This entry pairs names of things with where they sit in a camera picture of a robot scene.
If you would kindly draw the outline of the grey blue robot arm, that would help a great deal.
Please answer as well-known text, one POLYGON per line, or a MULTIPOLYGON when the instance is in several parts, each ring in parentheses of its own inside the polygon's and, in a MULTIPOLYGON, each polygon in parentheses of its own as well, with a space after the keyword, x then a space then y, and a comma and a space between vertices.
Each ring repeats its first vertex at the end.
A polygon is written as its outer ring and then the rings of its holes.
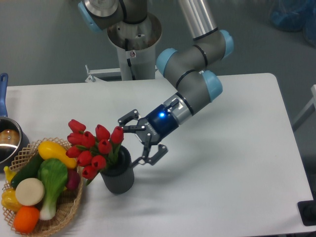
POLYGON ((162 27, 148 11, 145 0, 82 0, 78 4, 92 31, 107 31, 117 49, 122 80, 154 79, 159 71, 176 89, 144 118, 132 111, 119 119, 124 131, 136 134, 144 146, 132 167, 156 164, 167 153, 162 139, 223 91, 221 82, 207 67, 231 54, 231 35, 218 29, 206 1, 181 0, 179 5, 194 44, 182 52, 168 48, 156 55, 162 27))

